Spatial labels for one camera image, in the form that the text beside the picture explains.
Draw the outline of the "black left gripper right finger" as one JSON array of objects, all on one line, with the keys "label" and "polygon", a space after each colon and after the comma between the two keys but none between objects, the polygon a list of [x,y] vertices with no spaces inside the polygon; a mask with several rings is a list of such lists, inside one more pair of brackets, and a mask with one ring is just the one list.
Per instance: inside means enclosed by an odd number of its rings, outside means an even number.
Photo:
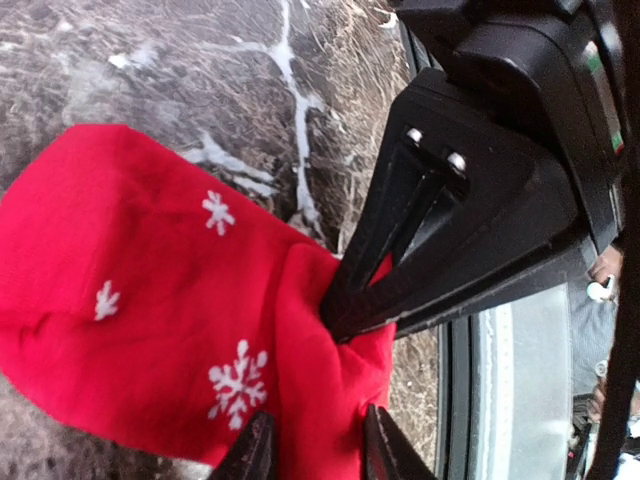
[{"label": "black left gripper right finger", "polygon": [[368,406],[363,431],[363,479],[437,479],[383,407]]}]

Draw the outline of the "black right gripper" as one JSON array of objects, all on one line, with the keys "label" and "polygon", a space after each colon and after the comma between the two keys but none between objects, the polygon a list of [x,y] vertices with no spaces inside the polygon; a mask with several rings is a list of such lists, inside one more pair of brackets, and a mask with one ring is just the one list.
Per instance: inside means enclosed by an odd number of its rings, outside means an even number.
[{"label": "black right gripper", "polygon": [[395,1],[398,18],[455,85],[559,156],[597,245],[624,228],[630,126],[610,1]]}]

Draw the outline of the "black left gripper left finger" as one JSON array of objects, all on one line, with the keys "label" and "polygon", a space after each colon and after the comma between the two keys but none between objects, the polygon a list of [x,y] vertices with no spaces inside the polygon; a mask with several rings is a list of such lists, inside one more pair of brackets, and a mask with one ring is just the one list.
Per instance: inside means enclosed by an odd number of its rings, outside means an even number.
[{"label": "black left gripper left finger", "polygon": [[276,423],[272,415],[257,412],[242,429],[208,480],[271,480],[277,476]]}]

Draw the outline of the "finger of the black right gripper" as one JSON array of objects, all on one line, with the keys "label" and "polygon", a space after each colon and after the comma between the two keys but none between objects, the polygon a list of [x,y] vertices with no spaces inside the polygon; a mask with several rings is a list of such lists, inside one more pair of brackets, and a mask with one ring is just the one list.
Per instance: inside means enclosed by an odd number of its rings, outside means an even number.
[{"label": "finger of the black right gripper", "polygon": [[466,167],[462,153],[416,127],[387,128],[360,220],[321,303],[323,319],[366,318],[407,296],[404,268],[372,280],[390,255],[402,258],[441,193],[465,199]]},{"label": "finger of the black right gripper", "polygon": [[402,258],[390,255],[372,280],[404,268],[407,296],[379,314],[329,320],[335,340],[389,324],[408,335],[555,287],[577,271],[571,236],[579,210],[554,158],[492,153],[466,175],[465,199],[441,193]]}]

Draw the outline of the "red snowflake santa sock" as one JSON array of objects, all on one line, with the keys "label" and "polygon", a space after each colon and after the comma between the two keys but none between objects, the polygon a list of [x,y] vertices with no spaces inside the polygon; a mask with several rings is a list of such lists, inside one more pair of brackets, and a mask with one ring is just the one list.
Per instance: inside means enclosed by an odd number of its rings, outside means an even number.
[{"label": "red snowflake santa sock", "polygon": [[275,418],[282,479],[357,479],[393,327],[336,344],[338,260],[125,125],[77,125],[1,201],[1,369],[67,425],[219,465]]}]

